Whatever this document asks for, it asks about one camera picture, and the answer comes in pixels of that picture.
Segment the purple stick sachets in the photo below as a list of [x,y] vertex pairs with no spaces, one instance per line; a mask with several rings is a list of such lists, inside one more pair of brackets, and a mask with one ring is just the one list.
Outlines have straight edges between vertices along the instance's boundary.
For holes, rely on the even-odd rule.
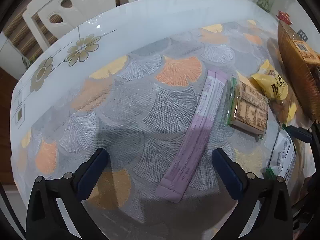
[[172,203],[182,199],[202,157],[227,82],[225,73],[208,70],[196,111],[169,169],[155,190]]

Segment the white labelled snack pack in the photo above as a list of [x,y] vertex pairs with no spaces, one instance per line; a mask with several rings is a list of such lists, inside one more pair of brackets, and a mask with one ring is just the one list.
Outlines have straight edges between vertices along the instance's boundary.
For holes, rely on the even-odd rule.
[[280,176],[288,183],[295,163],[296,150],[293,141],[287,131],[281,129],[265,170],[265,178],[276,179]]

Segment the woven tan basket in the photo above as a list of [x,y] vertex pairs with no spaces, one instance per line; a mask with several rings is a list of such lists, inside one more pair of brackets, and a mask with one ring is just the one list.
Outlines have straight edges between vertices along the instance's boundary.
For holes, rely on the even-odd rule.
[[279,21],[278,44],[286,74],[304,113],[311,120],[319,120],[319,89],[311,73],[317,66],[306,64],[298,56],[292,40],[302,41],[289,25]]

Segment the green-edged biscuit pack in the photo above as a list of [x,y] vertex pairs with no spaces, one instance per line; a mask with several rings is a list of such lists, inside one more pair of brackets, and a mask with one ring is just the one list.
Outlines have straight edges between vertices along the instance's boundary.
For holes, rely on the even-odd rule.
[[268,101],[254,87],[232,77],[227,82],[224,126],[262,138],[267,129]]

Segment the yellow snack bag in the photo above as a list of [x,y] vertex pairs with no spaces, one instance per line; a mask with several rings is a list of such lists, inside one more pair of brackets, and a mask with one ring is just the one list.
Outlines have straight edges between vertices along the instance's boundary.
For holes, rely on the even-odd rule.
[[280,125],[289,125],[297,110],[293,90],[269,60],[265,60],[249,80],[267,97],[270,109]]

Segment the small black clip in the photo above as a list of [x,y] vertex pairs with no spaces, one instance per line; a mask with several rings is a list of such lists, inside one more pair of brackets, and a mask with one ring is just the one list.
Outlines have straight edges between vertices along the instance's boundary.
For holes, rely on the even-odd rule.
[[300,30],[297,32],[297,34],[300,36],[300,38],[301,38],[304,42],[306,42],[306,41],[308,40],[307,35],[304,33],[304,31],[303,31],[302,29],[300,29]]

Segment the red lidded tea cup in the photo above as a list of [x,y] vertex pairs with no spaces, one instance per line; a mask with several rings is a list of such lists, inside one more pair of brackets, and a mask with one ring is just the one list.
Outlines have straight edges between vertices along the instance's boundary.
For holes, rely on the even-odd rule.
[[292,22],[290,21],[290,16],[287,12],[278,11],[278,14],[276,15],[278,20],[285,22],[287,25],[292,25]]

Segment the patterned grey placemat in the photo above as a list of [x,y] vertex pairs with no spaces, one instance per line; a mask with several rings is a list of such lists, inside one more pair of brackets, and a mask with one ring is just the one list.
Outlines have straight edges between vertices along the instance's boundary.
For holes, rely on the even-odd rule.
[[38,176],[74,172],[97,148],[110,162],[84,207],[109,239],[211,239],[235,206],[215,173],[222,148],[245,171],[262,175],[279,124],[268,113],[257,138],[224,124],[219,107],[188,188],[177,203],[155,194],[184,140],[209,69],[248,77],[265,61],[276,68],[277,22],[242,20],[186,31],[134,50],[96,69],[106,36],[81,33],[58,55],[36,64],[12,151],[24,204]]

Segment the potted green plant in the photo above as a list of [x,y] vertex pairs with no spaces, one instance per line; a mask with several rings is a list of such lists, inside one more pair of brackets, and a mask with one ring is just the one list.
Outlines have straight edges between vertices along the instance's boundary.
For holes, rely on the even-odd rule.
[[28,69],[37,59],[36,55],[33,55],[30,59],[26,58],[26,57],[22,57],[22,62],[25,66],[25,69]]

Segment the white chair left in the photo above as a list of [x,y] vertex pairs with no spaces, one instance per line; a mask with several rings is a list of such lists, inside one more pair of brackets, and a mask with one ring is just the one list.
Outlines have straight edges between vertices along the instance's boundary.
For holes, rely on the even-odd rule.
[[23,13],[31,33],[43,51],[49,41],[33,19],[37,15],[47,30],[60,39],[91,18],[116,7],[116,0],[32,0]]

